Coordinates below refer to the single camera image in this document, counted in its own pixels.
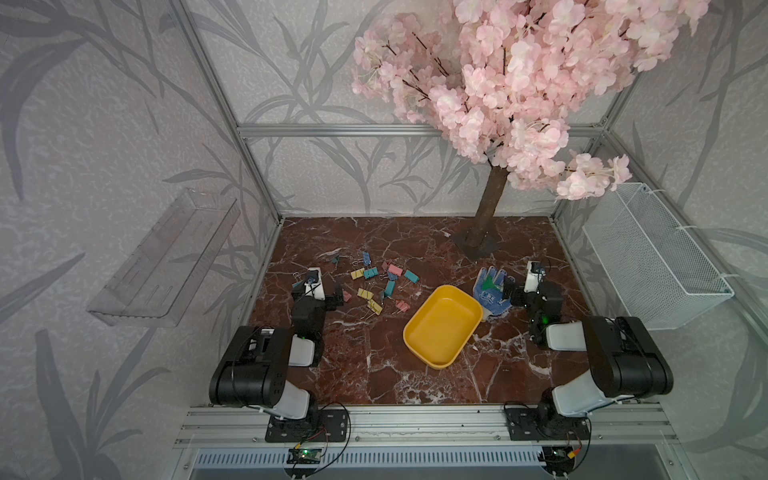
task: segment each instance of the black metal plate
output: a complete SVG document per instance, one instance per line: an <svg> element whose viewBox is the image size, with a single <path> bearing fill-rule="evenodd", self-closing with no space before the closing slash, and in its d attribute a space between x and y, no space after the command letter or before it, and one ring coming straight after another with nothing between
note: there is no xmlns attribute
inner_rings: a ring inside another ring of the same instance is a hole
<svg viewBox="0 0 768 480"><path fill-rule="evenodd" d="M464 256L467 257L470 262L476 263L483 257L490 257L491 253L494 253L501 248L501 245L498 244L498 235L494 232L487 232L479 247L470 247L466 244L467 233L469 233L469 228L454 233L451 235L451 240L453 240L453 243L462 251Z"/></svg>
<svg viewBox="0 0 768 480"><path fill-rule="evenodd" d="M546 436L537 425L538 417L533 409L525 407L505 407L504 415L507 419L507 429L509 430L509 439L512 441L551 441L558 440L566 442L570 437L571 442L581 439L586 442L589 438L589 428L583 419L574 419L574 423L568 430L563 430L561 435Z"/></svg>
<svg viewBox="0 0 768 480"><path fill-rule="evenodd" d="M329 433L328 442L344 442L349 431L347 428L346 413L343 409L325 409L318 414L319 424L326 427ZM267 443L298 443L307 437L307 424L301 420L277 420L270 417L270 423L266 428ZM325 434L320 434L312 440L304 443L325 443Z"/></svg>

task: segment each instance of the cable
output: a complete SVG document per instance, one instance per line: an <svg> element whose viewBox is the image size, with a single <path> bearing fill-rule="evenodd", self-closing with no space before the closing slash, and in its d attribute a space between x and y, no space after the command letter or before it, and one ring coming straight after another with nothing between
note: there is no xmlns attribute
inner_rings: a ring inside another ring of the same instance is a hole
<svg viewBox="0 0 768 480"><path fill-rule="evenodd" d="M581 464L584 463L584 460L587 459L587 454L589 453L589 445L592 443L592 421L589 419L589 417L585 417L587 419L587 422L589 422L589 437L587 438L587 449L584 450L584 456L581 457L581 461L578 463L578 465L574 466L574 469L571 470L571 473L576 472L576 468L581 467Z"/></svg>
<svg viewBox="0 0 768 480"><path fill-rule="evenodd" d="M325 465L323 465L322 467L318 468L318 469L317 469L317 470L315 470L314 472L312 472L312 473L310 473L310 474L308 474L308 475L305 475L305 476L307 476L307 477L309 477L309 476L311 476L311 475L315 475L315 474L316 474L316 473L318 473L318 472L322 472L322 471L323 471L323 470L325 470L326 468L328 468L328 467L330 467L331 465L333 465L333 463L334 463L334 462L336 462L336 460L338 460L339 458L341 458L341 455L344 455L344 452L346 451L346 447L349 445L349 439L352 437L352 420L351 420L351 418L349 417L349 410L347 410L347 409L346 409L346 407L344 406L344 404L342 404L341 402L331 402L331 403L329 403L328 405L326 405L326 406L322 407L322 408L320 409L320 411L322 412L323 410L325 410L325 409L326 409L326 407L328 407L328 406L331 406L331 405L333 405L333 404L335 404L335 403L336 403L336 404L338 404L338 405L341 405L341 408L343 408L343 409L344 409L344 412L346 413L346 443L344 444L344 448L342 448L342 449L341 449L341 452L339 452L339 454L338 454L338 455L337 455L337 456L336 456L336 457L335 457L333 460L331 460L329 463L326 463L326 464L325 464Z"/></svg>

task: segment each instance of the gray wall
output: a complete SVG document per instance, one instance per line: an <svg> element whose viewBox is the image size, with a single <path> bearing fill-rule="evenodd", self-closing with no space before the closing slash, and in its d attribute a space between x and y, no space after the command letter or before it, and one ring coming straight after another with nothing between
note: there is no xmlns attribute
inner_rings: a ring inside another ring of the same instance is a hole
<svg viewBox="0 0 768 480"><path fill-rule="evenodd" d="M766 0L713 2L696 36L682 32L672 58L640 78L614 129L764 306L766 30ZM621 313L581 233L594 203L567 205L560 225L598 312ZM660 400L699 477L765 478L768 353L731 302L654 338L675 375Z"/></svg>
<svg viewBox="0 0 768 480"><path fill-rule="evenodd" d="M165 2L0 0L0 478L157 478L274 223ZM175 328L85 312L183 187L243 210Z"/></svg>
<svg viewBox="0 0 768 480"><path fill-rule="evenodd" d="M399 123L391 103L352 93L354 40L385 13L416 12L435 22L439 2L187 0L239 124ZM570 122L599 122L611 100L591 98ZM563 158L587 142L574 139ZM250 147L291 216L474 215L489 172L428 137L278 137ZM553 209L548 191L507 188L496 214Z"/></svg>

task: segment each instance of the pink blossom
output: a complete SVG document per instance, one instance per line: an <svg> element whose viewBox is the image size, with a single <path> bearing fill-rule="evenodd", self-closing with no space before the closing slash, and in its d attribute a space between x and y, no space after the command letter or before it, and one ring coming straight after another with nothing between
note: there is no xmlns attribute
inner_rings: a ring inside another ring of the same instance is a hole
<svg viewBox="0 0 768 480"><path fill-rule="evenodd" d="M707 13L709 0L682 0L677 8L678 13L685 12L690 18L690 33L696 33L696 27L699 25L699 18Z"/></svg>
<svg viewBox="0 0 768 480"><path fill-rule="evenodd" d="M558 198L566 200L579 200L589 195L587 190L587 176L581 172L568 175L565 181L558 183Z"/></svg>
<svg viewBox="0 0 768 480"><path fill-rule="evenodd" d="M474 23L482 15L481 0L453 0L456 7L456 18L461 23Z"/></svg>
<svg viewBox="0 0 768 480"><path fill-rule="evenodd" d="M480 49L486 57L490 56L494 50L502 46L504 31L499 27L491 25L480 25L477 31L477 39L480 41Z"/></svg>
<svg viewBox="0 0 768 480"><path fill-rule="evenodd" d="M632 174L629 172L628 168L629 157L627 157L627 155L611 158L608 160L608 166L613 170L614 176L614 184L611 185L611 191L616 191L618 184L622 184L632 178Z"/></svg>
<svg viewBox="0 0 768 480"><path fill-rule="evenodd" d="M397 74L397 68L395 68L395 65L392 65L388 61L382 62L381 66L379 67L379 76L381 79L387 83L394 80L395 75Z"/></svg>
<svg viewBox="0 0 768 480"><path fill-rule="evenodd" d="M630 178L626 157L556 161L566 118L667 60L708 0L445 0L440 32L413 14L356 38L353 91L391 95L397 118L438 128L473 163L506 167L514 188L596 197Z"/></svg>
<svg viewBox="0 0 768 480"><path fill-rule="evenodd" d="M584 6L574 0L560 0L552 7L548 30L555 35L567 35L571 28L584 20Z"/></svg>
<svg viewBox="0 0 768 480"><path fill-rule="evenodd" d="M458 135L465 138L467 142L474 143L480 136L480 127L485 120L485 115L480 107L474 107L462 119L462 126L458 130Z"/></svg>

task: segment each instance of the work glove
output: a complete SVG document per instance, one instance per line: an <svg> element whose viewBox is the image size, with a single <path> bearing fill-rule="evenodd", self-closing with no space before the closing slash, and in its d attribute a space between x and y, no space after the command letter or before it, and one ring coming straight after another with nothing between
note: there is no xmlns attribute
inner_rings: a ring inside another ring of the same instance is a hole
<svg viewBox="0 0 768 480"><path fill-rule="evenodd" d="M507 273L504 270L496 272L496 267L481 268L478 279L472 288L472 296L480 303L483 310L483 320L489 316L502 316L509 312L512 305L509 299L502 299L504 278Z"/></svg>

